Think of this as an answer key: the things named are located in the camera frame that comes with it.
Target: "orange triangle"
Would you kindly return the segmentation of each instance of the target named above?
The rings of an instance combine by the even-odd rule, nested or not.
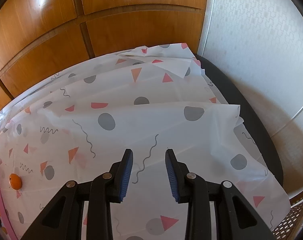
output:
[[[253,199],[254,199],[255,207],[258,207],[258,205],[261,203],[261,201],[262,201],[264,198],[265,198],[265,197],[262,197],[262,196],[254,196]]]
[[[138,76],[139,76],[140,71],[141,71],[141,67],[139,67],[139,68],[133,68],[133,69],[131,70],[132,75],[133,75],[133,81],[134,81],[134,82],[136,82],[136,80],[137,80],[137,78],[138,78]]]
[[[73,160],[73,158],[75,157],[76,152],[78,151],[79,147],[76,147],[74,149],[71,149],[68,151],[68,156],[69,156],[69,164],[71,163],[71,161]]]
[[[25,109],[25,112],[28,113],[28,114],[31,114],[30,106],[28,106],[28,107]]]
[[[28,144],[26,145],[26,147],[24,148],[24,152],[28,153]]]
[[[216,98],[210,98],[210,102],[216,104]]]
[[[44,163],[40,164],[40,173],[41,173],[41,175],[43,175],[43,171],[46,168],[46,165],[47,165],[47,162],[44,162]]]
[[[75,109],[75,105],[72,105],[72,106],[66,108],[65,110],[68,112],[72,112],[72,111],[74,111],[74,109]]]
[[[167,73],[165,73],[164,78],[163,78],[163,83],[165,83],[165,82],[173,82],[173,80]]]
[[[179,219],[169,218],[164,216],[161,216],[161,220],[165,231],[179,221]]]
[[[127,61],[127,60],[122,59],[122,58],[119,58],[119,59],[117,60],[116,64],[118,64],[118,63],[122,63],[122,62],[124,62],[124,61]]]

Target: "pink triangle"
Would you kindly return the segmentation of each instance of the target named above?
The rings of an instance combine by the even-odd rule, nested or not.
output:
[[[216,104],[216,98],[210,98],[210,102]]]
[[[91,103],[91,108],[99,109],[108,106],[108,103]]]
[[[199,60],[194,59],[194,62],[198,65],[201,66],[201,62]]]
[[[46,165],[47,165],[47,162],[44,162],[44,163],[40,164],[40,173],[41,173],[41,175],[43,175],[43,171],[46,168]]]
[[[86,217],[85,217],[85,219],[84,219],[84,225],[86,225],[87,226],[87,217],[88,217],[88,213],[86,214]]]
[[[31,151],[31,153],[34,153],[37,150],[37,147],[29,146],[29,150]]]
[[[137,80],[137,78],[138,78],[138,76],[139,76],[140,71],[141,71],[141,67],[139,67],[139,68],[133,68],[133,69],[131,70],[132,75],[133,75],[133,81],[134,81],[134,82],[136,82],[136,80]]]
[[[258,207],[259,203],[261,203],[261,201],[262,201],[264,198],[265,198],[265,197],[262,197],[262,196],[254,196],[253,199],[254,199],[255,207]]]
[[[173,80],[167,73],[165,73],[164,78],[163,78],[163,83],[165,83],[165,82],[173,82]]]
[[[24,148],[24,152],[28,153],[28,144],[26,145],[26,147]]]
[[[182,43],[182,49],[188,48],[187,43]]]
[[[122,62],[124,62],[124,61],[126,61],[126,60],[125,60],[125,59],[122,59],[122,58],[119,58],[119,59],[117,60],[116,64],[122,63]]]
[[[75,109],[75,105],[72,105],[71,107],[66,108],[65,110],[68,112],[72,112]]]
[[[169,218],[164,216],[161,216],[161,220],[165,231],[179,221],[179,219]]]
[[[159,62],[163,62],[163,61],[160,59],[154,59],[152,63],[159,63]]]
[[[28,114],[31,114],[30,106],[28,106],[28,107],[25,109],[25,112],[28,113]]]
[[[75,157],[76,152],[78,151],[79,147],[76,147],[74,149],[71,149],[68,151],[68,156],[69,156],[69,164],[71,163],[71,161],[73,160],[73,158]]]

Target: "patterned wallpaper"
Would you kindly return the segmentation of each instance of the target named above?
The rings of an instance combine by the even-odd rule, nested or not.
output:
[[[203,57],[231,78],[273,140],[300,114],[303,17],[291,0],[214,0]],[[297,190],[284,173],[285,189]]]

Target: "metal screw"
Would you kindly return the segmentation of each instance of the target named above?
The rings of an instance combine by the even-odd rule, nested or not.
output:
[[[224,181],[223,185],[224,185],[224,187],[227,187],[227,188],[232,187],[232,183],[230,181],[228,181],[228,180]]]
[[[76,182],[73,181],[73,180],[70,180],[70,181],[68,181],[68,182],[66,183],[66,186],[67,186],[67,187],[74,187],[75,185],[76,185]]]
[[[195,179],[196,178],[196,174],[192,173],[192,172],[187,173],[187,178],[189,178],[189,179]]]
[[[104,179],[110,179],[110,178],[112,177],[112,174],[111,174],[110,172],[105,172],[105,173],[102,175],[102,177],[103,177]]]

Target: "gray dot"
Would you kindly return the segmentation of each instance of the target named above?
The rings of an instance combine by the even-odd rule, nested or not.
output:
[[[98,123],[103,129],[107,131],[113,130],[116,126],[114,118],[108,113],[101,114],[98,117]]]
[[[52,103],[52,101],[45,102],[43,108],[49,107]]]
[[[16,130],[17,130],[18,134],[21,134],[21,124],[20,123],[17,125]]]
[[[153,218],[146,224],[146,230],[148,233],[154,236],[159,236],[165,232],[162,220],[160,218]]]
[[[244,155],[237,154],[234,158],[231,159],[231,166],[235,170],[242,170],[247,166],[247,160]]]
[[[138,97],[133,102],[134,105],[146,105],[149,104],[149,100],[145,97]]]
[[[87,78],[84,78],[84,81],[87,83],[87,84],[90,84],[90,83],[93,83],[96,79],[96,75],[94,76],[90,76],[90,77],[87,77]]]
[[[191,68],[190,68],[190,67],[188,67],[188,69],[187,69],[187,71],[186,71],[185,76],[188,76],[190,73],[191,73]]]
[[[142,238],[139,237],[139,236],[130,236],[130,237],[128,237],[126,240],[144,240],[144,239],[142,239]]]
[[[45,176],[46,179],[51,180],[53,178],[53,176],[55,175],[55,171],[53,170],[52,165],[49,165],[46,167],[46,169],[44,170],[45,172]]]
[[[18,215],[19,222],[23,224],[24,223],[24,216],[20,212],[18,212],[17,215]]]
[[[184,108],[184,116],[188,121],[196,121],[202,117],[204,109],[201,107],[186,106]]]
[[[42,144],[45,144],[49,139],[49,133],[45,132],[41,135],[40,141]]]

